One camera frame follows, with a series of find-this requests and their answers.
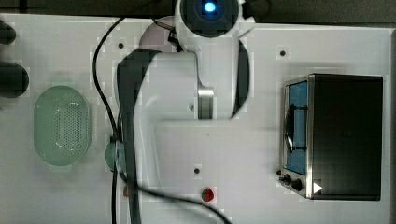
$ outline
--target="dark background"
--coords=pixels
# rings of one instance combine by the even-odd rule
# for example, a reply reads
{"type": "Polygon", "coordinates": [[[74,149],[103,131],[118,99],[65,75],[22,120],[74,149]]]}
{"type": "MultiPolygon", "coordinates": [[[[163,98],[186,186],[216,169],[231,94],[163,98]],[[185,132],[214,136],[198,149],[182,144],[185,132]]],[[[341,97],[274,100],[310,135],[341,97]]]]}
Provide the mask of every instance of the dark background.
{"type": "MultiPolygon", "coordinates": [[[[267,0],[269,12],[254,7],[256,22],[396,28],[396,0],[267,0]]],[[[0,13],[160,18],[174,14],[176,0],[0,0],[0,13]]],[[[396,45],[396,34],[392,36],[396,45]]],[[[396,48],[392,48],[392,74],[396,74],[396,48]]],[[[396,89],[396,78],[392,86],[396,89]]],[[[396,90],[392,91],[392,117],[396,118],[396,90]]],[[[396,119],[392,120],[396,133],[396,119]]],[[[391,221],[396,223],[396,140],[391,151],[391,221]]]]}

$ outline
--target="black object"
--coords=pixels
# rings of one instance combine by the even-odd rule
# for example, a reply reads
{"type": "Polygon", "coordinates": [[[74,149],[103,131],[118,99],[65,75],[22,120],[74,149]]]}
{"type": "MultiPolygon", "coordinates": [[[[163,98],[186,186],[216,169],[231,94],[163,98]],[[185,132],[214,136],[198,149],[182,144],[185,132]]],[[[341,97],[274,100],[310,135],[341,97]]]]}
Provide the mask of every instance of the black object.
{"type": "MultiPolygon", "coordinates": [[[[302,185],[300,188],[298,181],[291,181],[291,186],[283,185],[314,200],[379,201],[383,78],[332,74],[296,78],[285,84],[289,98],[285,103],[292,102],[291,99],[295,101],[301,94],[291,91],[291,87],[305,82],[306,130],[295,129],[294,136],[301,134],[297,132],[306,133],[307,148],[290,153],[285,137],[287,147],[283,148],[285,161],[282,164],[282,174],[293,180],[299,179],[302,185]],[[310,172],[299,173],[296,167],[304,167],[310,172]]],[[[292,110],[296,109],[305,107],[296,106],[292,110]]],[[[286,126],[288,122],[293,123],[291,119],[285,122],[286,126]]]]}
{"type": "Polygon", "coordinates": [[[314,94],[313,198],[379,200],[382,77],[317,75],[314,94]]]}
{"type": "Polygon", "coordinates": [[[244,19],[254,17],[255,21],[260,16],[264,18],[270,10],[270,4],[267,0],[247,0],[242,4],[242,16],[244,19]]]}
{"type": "Polygon", "coordinates": [[[296,189],[297,191],[300,191],[303,189],[303,183],[301,182],[301,179],[297,178],[295,180],[290,181],[291,187],[296,189]]]}
{"type": "Polygon", "coordinates": [[[0,96],[14,98],[22,95],[29,85],[26,70],[18,64],[0,61],[0,96]]]}
{"type": "Polygon", "coordinates": [[[283,177],[279,178],[280,181],[283,181],[286,185],[290,184],[291,178],[289,175],[283,175],[283,177]]]}
{"type": "Polygon", "coordinates": [[[218,37],[227,33],[239,15],[237,0],[181,0],[180,15],[186,26],[196,35],[218,37]],[[204,13],[204,5],[216,4],[216,11],[204,13]]]}
{"type": "Polygon", "coordinates": [[[235,104],[231,118],[235,116],[244,105],[248,98],[250,90],[250,63],[248,60],[248,51],[239,41],[239,58],[238,58],[238,81],[236,83],[235,104]]]}
{"type": "Polygon", "coordinates": [[[15,30],[4,22],[0,21],[0,44],[8,45],[14,42],[17,37],[15,30]]]}

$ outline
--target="red dot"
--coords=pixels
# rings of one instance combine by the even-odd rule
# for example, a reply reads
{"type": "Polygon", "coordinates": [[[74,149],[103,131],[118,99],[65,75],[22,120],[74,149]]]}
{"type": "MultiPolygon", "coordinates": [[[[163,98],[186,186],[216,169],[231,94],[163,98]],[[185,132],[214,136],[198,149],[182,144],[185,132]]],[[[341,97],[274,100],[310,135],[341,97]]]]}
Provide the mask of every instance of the red dot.
{"type": "Polygon", "coordinates": [[[205,188],[202,191],[202,200],[204,200],[204,202],[210,202],[215,198],[215,194],[213,193],[213,190],[210,188],[205,188]]]}

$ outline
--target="blue light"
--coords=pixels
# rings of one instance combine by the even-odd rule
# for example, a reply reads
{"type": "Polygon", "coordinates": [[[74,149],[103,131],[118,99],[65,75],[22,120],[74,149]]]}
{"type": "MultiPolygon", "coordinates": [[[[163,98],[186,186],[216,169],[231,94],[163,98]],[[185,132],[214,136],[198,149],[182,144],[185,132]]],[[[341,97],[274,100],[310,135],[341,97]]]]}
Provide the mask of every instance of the blue light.
{"type": "Polygon", "coordinates": [[[207,12],[214,12],[216,10],[216,5],[214,3],[206,3],[204,8],[207,12]]]}

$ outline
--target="microwave window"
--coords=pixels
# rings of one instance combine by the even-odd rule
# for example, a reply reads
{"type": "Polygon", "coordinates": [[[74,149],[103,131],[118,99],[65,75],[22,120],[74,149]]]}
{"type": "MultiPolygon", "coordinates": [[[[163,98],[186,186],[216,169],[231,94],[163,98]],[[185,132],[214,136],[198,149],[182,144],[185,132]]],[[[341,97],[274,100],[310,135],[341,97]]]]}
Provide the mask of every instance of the microwave window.
{"type": "Polygon", "coordinates": [[[300,175],[306,173],[306,115],[308,108],[308,84],[300,82],[289,86],[289,107],[286,118],[290,137],[286,137],[286,168],[300,175]]]}

